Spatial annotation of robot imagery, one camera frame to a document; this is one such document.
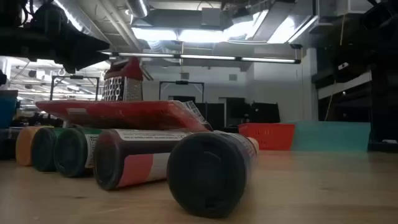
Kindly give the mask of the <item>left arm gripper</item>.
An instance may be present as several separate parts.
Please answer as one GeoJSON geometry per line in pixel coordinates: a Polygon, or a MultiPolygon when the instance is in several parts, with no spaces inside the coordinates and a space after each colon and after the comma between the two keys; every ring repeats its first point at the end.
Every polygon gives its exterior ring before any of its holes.
{"type": "Polygon", "coordinates": [[[33,58],[53,60],[62,64],[68,73],[109,59],[108,54],[98,51],[109,49],[110,44],[76,31],[69,24],[64,10],[54,4],[40,6],[34,13],[30,28],[39,35],[30,47],[33,58]]]}

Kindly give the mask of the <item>red snack package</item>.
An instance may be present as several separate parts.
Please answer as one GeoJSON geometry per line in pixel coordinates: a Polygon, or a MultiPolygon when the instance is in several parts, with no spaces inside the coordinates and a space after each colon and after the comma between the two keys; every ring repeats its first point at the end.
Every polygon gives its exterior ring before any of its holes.
{"type": "Polygon", "coordinates": [[[100,129],[211,131],[180,101],[39,101],[38,109],[71,124],[100,129]]]}

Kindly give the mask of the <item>green food colouring bottle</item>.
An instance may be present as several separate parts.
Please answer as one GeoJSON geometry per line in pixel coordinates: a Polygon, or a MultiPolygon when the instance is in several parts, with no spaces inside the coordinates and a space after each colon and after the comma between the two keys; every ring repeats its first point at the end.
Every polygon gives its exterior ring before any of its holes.
{"type": "Polygon", "coordinates": [[[64,177],[78,178],[91,175],[94,168],[95,144],[102,129],[67,128],[55,145],[53,161],[64,177]]]}
{"type": "Polygon", "coordinates": [[[40,172],[55,172],[54,149],[62,128],[40,128],[32,140],[30,157],[32,166],[40,172]]]}

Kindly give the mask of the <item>yellow food colouring bottle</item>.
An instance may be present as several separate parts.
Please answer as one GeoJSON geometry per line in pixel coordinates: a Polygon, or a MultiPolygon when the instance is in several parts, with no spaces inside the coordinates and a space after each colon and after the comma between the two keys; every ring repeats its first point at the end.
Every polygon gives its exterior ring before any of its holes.
{"type": "Polygon", "coordinates": [[[36,132],[41,127],[28,126],[23,128],[16,140],[16,162],[20,166],[31,166],[31,147],[36,132]]]}

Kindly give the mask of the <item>red food colouring bottle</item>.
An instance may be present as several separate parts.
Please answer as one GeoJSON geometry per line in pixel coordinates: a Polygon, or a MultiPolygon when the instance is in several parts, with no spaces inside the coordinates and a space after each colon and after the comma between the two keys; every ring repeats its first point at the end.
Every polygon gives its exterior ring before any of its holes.
{"type": "Polygon", "coordinates": [[[104,190],[166,179],[172,149],[189,133],[107,129],[95,143],[94,175],[104,190]]]}

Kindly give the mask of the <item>purple food colouring bottle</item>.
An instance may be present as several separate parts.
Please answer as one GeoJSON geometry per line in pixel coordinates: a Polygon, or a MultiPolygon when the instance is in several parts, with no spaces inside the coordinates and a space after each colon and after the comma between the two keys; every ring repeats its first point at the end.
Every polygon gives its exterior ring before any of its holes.
{"type": "Polygon", "coordinates": [[[258,154],[259,143],[237,133],[190,134],[170,153],[170,192],[191,215],[227,217],[245,193],[258,154]]]}

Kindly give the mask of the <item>teal plastic bin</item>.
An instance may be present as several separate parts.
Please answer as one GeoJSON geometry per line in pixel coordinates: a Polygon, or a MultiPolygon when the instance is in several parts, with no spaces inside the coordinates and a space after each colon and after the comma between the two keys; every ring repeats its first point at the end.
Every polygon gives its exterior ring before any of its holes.
{"type": "Polygon", "coordinates": [[[366,152],[369,123],[334,121],[297,121],[292,151],[366,152]]]}

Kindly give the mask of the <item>blue plastic bin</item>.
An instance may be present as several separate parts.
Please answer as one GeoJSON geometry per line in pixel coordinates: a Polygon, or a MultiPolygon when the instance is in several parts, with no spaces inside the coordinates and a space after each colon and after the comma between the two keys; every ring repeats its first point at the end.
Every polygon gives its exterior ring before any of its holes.
{"type": "Polygon", "coordinates": [[[12,123],[17,103],[17,90],[0,90],[0,129],[12,123]]]}

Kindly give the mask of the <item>wide black partition panel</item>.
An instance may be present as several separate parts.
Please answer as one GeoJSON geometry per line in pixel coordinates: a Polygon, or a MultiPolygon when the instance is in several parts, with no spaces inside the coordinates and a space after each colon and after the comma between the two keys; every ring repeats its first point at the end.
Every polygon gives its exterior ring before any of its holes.
{"type": "Polygon", "coordinates": [[[198,108],[205,105],[202,102],[196,101],[195,96],[169,96],[169,100],[181,101],[182,103],[192,101],[198,108]]]}

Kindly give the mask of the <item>red plastic basket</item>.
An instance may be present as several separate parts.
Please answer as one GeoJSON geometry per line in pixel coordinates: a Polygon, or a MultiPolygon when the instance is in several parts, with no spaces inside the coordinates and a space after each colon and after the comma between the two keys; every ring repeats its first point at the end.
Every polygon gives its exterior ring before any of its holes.
{"type": "Polygon", "coordinates": [[[238,126],[239,134],[255,139],[263,151],[289,151],[295,132],[294,124],[245,123],[238,126]]]}

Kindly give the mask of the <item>overhead LED light bar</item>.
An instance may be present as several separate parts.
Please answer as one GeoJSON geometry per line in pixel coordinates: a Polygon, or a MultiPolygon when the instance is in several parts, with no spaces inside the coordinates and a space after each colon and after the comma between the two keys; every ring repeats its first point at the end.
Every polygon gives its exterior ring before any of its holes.
{"type": "Polygon", "coordinates": [[[266,58],[266,57],[237,57],[220,55],[197,55],[197,54],[155,54],[136,52],[103,52],[110,57],[142,57],[142,58],[163,58],[163,59],[192,59],[192,60],[222,60],[235,62],[259,62],[259,63],[287,63],[300,64],[299,59],[289,58],[266,58]]]}

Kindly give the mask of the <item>black background rig frame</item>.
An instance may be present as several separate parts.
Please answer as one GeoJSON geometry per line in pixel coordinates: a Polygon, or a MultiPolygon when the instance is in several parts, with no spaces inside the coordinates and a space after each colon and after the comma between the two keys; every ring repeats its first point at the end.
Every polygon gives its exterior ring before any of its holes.
{"type": "Polygon", "coordinates": [[[95,92],[95,101],[98,101],[98,93],[99,93],[99,88],[100,88],[100,78],[99,77],[88,77],[88,76],[83,76],[83,75],[68,75],[68,76],[61,76],[61,75],[54,75],[52,76],[52,81],[51,81],[51,85],[50,85],[50,96],[49,96],[49,100],[52,101],[53,100],[53,94],[54,94],[54,88],[55,88],[55,80],[57,78],[60,78],[60,82],[62,80],[64,80],[65,78],[69,78],[71,80],[83,80],[83,79],[88,79],[89,81],[91,81],[91,79],[96,80],[96,84],[94,85],[96,88],[96,92],[95,92]]]}
{"type": "Polygon", "coordinates": [[[161,94],[162,94],[161,86],[164,83],[176,84],[176,85],[189,85],[189,84],[201,85],[201,100],[202,100],[202,103],[205,102],[205,83],[203,83],[203,82],[189,82],[189,81],[186,81],[186,80],[179,80],[179,81],[174,81],[174,82],[172,82],[172,81],[160,81],[159,82],[159,91],[158,91],[158,99],[159,100],[161,99],[161,94]]]}

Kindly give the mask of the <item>silver round air duct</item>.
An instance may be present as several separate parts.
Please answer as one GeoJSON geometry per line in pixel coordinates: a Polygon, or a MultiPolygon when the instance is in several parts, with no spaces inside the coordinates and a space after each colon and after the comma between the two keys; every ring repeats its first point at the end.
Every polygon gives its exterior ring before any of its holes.
{"type": "Polygon", "coordinates": [[[149,14],[147,0],[126,0],[126,4],[132,14],[138,18],[146,17],[149,14]]]}

